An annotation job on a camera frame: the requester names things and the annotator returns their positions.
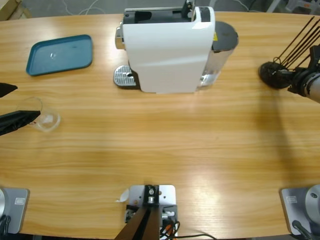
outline blue plastic tray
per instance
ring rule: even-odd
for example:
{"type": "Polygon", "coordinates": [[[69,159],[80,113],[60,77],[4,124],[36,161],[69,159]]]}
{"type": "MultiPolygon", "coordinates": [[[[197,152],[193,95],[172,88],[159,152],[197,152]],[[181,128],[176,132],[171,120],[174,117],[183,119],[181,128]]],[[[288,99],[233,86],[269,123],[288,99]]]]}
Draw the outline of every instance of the blue plastic tray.
{"type": "Polygon", "coordinates": [[[32,46],[26,72],[31,76],[81,69],[92,63],[92,39],[89,35],[77,35],[32,46]]]}

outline glass cup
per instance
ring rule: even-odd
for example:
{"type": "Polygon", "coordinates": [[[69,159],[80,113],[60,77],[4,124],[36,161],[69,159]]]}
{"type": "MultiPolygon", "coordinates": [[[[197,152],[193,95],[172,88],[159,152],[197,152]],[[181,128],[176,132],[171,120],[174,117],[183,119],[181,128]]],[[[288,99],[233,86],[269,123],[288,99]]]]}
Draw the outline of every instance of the glass cup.
{"type": "Polygon", "coordinates": [[[46,106],[38,97],[29,97],[21,101],[16,110],[20,111],[40,111],[40,115],[29,125],[43,132],[50,132],[60,124],[61,117],[52,108],[46,106]]]}

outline wood grain surface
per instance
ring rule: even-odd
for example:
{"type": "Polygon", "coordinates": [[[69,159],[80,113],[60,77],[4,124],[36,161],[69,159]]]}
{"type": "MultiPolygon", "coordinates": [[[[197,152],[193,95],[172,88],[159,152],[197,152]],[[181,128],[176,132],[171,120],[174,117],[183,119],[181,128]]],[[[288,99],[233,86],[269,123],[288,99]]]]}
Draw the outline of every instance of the wood grain surface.
{"type": "Polygon", "coordinates": [[[0,137],[0,185],[30,190],[22,232],[112,239],[125,225],[126,206],[115,202],[125,189],[173,184],[181,235],[288,234],[279,190],[320,182],[320,105],[268,88],[257,70],[309,18],[218,12],[239,45],[217,82],[193,94],[114,85],[128,60],[114,43],[121,14],[0,22],[0,82],[18,86],[0,114],[36,96],[62,117],[50,133],[27,126],[0,137]],[[81,34],[92,37],[91,66],[25,72],[33,44],[81,34]]]}

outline metal cylinder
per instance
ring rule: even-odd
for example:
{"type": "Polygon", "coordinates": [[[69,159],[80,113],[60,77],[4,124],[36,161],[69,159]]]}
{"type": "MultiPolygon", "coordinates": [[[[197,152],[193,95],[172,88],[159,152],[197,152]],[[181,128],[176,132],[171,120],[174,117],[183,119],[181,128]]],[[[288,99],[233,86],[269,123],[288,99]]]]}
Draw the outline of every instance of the metal cylinder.
{"type": "Polygon", "coordinates": [[[303,86],[305,96],[320,103],[320,73],[310,78],[303,86]]]}
{"type": "Polygon", "coordinates": [[[155,203],[155,197],[154,196],[149,196],[148,197],[148,204],[153,204],[155,203]]]}
{"type": "Polygon", "coordinates": [[[307,217],[315,224],[320,224],[320,185],[312,186],[305,196],[307,217]]]}
{"type": "Polygon", "coordinates": [[[0,188],[0,218],[5,212],[6,195],[5,192],[0,188]]]}

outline sticker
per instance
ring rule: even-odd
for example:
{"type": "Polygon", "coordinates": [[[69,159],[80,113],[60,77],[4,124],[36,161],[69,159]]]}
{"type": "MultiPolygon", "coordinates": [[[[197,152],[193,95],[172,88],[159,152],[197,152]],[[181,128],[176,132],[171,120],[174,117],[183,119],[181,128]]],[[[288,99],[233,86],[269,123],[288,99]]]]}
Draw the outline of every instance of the sticker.
{"type": "Polygon", "coordinates": [[[286,201],[288,204],[296,204],[298,202],[296,196],[287,196],[286,201]]]}
{"type": "Polygon", "coordinates": [[[217,33],[216,33],[216,32],[214,32],[213,41],[218,41],[218,36],[217,36],[217,33]]]}
{"type": "Polygon", "coordinates": [[[24,205],[26,199],[22,197],[16,197],[14,201],[14,205],[24,205]]]}

